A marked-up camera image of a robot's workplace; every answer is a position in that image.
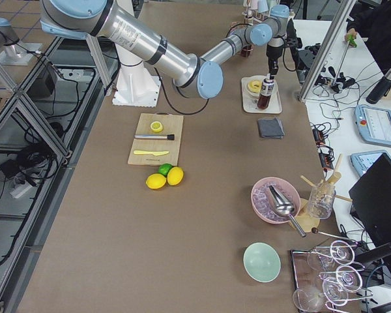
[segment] gray cloth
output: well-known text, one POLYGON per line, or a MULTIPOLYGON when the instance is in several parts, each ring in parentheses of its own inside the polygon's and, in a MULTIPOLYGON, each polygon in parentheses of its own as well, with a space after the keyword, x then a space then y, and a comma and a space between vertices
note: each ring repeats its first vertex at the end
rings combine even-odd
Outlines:
POLYGON ((278 138, 284 137, 282 122, 277 117, 273 119, 258 119, 259 135, 262 138, 278 138))

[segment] bottle label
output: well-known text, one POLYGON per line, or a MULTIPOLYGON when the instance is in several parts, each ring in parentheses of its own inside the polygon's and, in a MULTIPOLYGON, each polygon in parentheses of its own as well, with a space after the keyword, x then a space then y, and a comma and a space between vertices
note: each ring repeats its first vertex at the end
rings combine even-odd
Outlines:
POLYGON ((272 90, 274 89, 274 80, 263 80, 261 87, 261 95, 269 97, 272 95, 272 90))

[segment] person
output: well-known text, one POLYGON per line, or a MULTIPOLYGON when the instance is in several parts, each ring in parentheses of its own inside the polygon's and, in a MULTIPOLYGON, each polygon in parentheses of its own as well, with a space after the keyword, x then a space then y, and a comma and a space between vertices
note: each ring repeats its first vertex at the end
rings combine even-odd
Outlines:
POLYGON ((349 35, 356 38, 358 33, 368 30, 366 46, 383 73, 391 68, 391 0, 358 13, 347 25, 345 41, 349 35))

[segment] green bowl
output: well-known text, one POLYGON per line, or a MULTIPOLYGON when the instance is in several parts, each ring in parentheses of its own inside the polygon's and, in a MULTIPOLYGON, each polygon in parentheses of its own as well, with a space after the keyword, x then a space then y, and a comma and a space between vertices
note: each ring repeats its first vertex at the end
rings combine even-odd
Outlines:
POLYGON ((266 243, 252 243, 243 255, 246 272, 258 282, 272 282, 280 273, 278 253, 266 243))

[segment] pink bowl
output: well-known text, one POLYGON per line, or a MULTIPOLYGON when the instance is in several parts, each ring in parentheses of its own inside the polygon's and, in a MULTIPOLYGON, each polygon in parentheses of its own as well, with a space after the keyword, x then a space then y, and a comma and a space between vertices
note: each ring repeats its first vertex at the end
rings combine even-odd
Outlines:
POLYGON ((255 213, 260 219, 271 224, 282 224, 289 222, 288 218, 280 217, 272 211, 270 202, 267 198, 267 192, 265 191, 269 186, 274 186, 280 190, 288 200, 292 201, 295 206, 295 212, 293 216, 297 216, 300 211, 300 195, 292 184, 277 177, 266 177, 260 179, 253 186, 250 199, 252 207, 255 213))

